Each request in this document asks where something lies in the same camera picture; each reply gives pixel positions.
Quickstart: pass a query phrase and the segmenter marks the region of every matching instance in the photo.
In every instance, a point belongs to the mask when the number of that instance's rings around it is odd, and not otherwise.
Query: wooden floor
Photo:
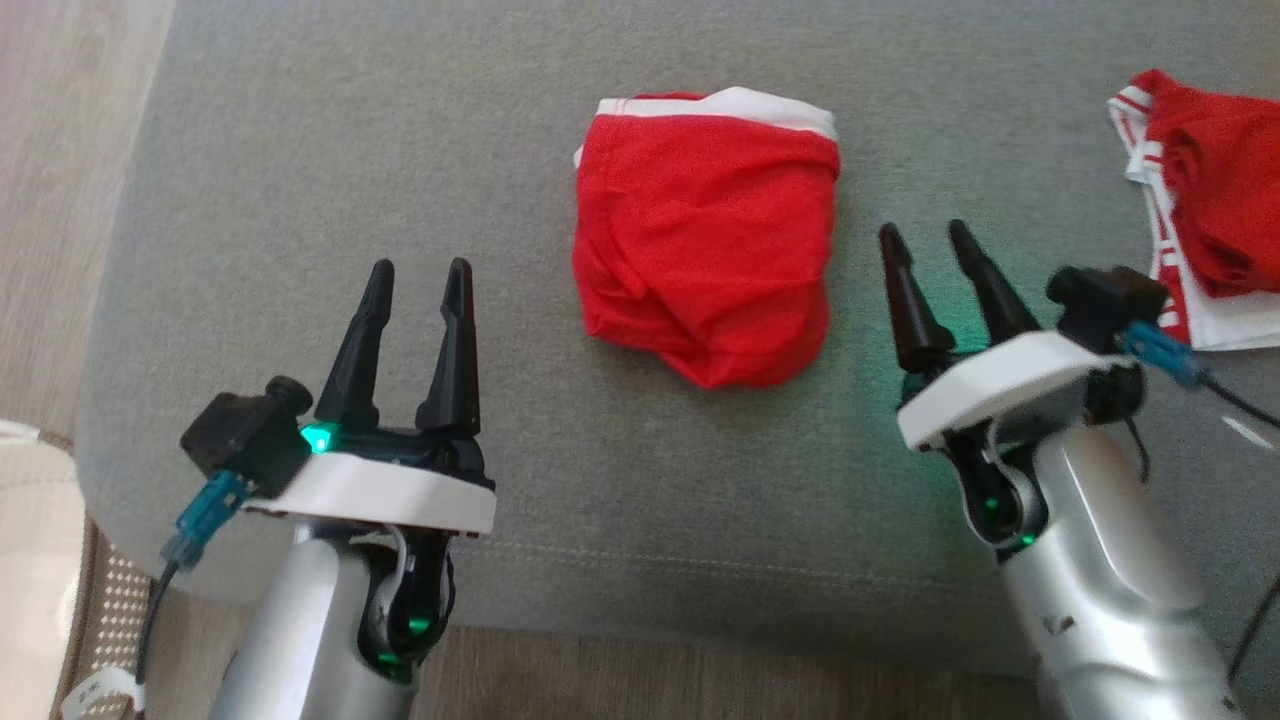
[[[0,1],[0,418],[74,434],[116,201],[174,0]],[[174,594],[155,720],[205,717],[248,621]],[[1027,683],[840,660],[456,628],[415,717],[1039,717]]]

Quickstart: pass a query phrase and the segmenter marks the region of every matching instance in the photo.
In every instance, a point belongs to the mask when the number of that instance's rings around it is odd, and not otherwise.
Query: green indicator light
[[[324,452],[333,447],[333,434],[338,425],[333,423],[312,423],[302,428],[302,439],[311,446],[311,452]]]

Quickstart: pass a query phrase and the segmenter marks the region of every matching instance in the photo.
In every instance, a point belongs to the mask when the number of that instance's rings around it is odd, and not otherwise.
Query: blue cable connector
[[[178,532],[160,548],[160,557],[187,571],[200,562],[205,546],[244,505],[251,492],[239,475],[219,470],[178,516]]]
[[[1201,387],[1208,378],[1208,365],[1194,350],[1178,342],[1165,331],[1138,320],[1124,334],[1124,351],[1148,365],[1169,373],[1174,382],[1188,389]]]

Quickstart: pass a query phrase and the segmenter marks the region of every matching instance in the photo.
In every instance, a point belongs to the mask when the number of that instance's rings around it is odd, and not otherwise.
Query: gray upholstered surface
[[[466,623],[820,646],[1023,669],[940,459],[902,450],[874,231],[980,340],[942,241],[966,218],[1043,316],[1060,264],[1146,265],[1105,99],[1152,65],[1280,92],[1266,0],[196,0],[165,47],[119,213],[79,427],[92,514],[156,562],[198,486],[178,434],[218,391],[319,389],[370,264],[398,268],[379,404],[408,424],[453,255],[476,268],[497,530],[458,550]],[[570,154],[595,100],[730,85],[836,113],[833,324],[788,386],[704,393],[582,334]],[[1224,363],[1272,406],[1274,354]],[[1274,461],[1158,391],[1155,493],[1234,639],[1276,571]],[[288,528],[237,519],[183,584],[248,601]],[[1247,674],[1280,660],[1267,633]]]

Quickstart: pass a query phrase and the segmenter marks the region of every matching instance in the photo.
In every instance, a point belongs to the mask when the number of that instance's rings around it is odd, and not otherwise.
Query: red garment
[[[704,388],[801,372],[829,320],[835,140],[607,102],[635,101],[602,101],[582,147],[572,259],[588,333],[653,351]]]
[[[1212,297],[1280,292],[1280,102],[1204,92],[1147,70],[1147,140],[1164,145],[1174,227]]]

